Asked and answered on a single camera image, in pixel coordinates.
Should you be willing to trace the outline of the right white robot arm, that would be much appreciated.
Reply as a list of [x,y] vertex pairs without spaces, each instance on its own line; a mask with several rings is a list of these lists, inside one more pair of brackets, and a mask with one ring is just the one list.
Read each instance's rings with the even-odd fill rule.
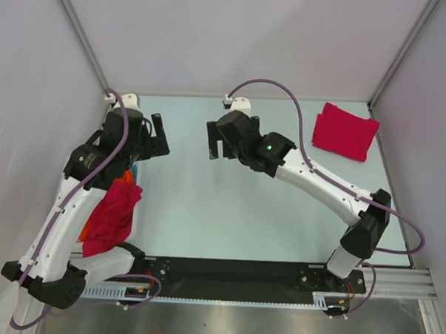
[[260,133],[258,117],[230,111],[206,124],[209,156],[237,159],[254,172],[292,184],[330,208],[348,226],[322,272],[324,285],[339,291],[351,271],[369,259],[390,222],[391,196],[357,188],[303,157],[297,145],[277,133]]

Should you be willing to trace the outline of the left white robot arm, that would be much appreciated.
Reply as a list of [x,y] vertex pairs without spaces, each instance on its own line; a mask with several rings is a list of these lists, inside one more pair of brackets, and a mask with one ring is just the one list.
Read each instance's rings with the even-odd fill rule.
[[113,109],[103,128],[72,150],[44,227],[20,260],[6,262],[1,274],[18,282],[35,299],[60,310],[74,304],[85,287],[121,275],[131,282],[139,280],[148,268],[145,254],[126,241],[83,259],[71,259],[70,254],[115,179],[133,163],[168,154],[159,113],[148,120],[138,109]]

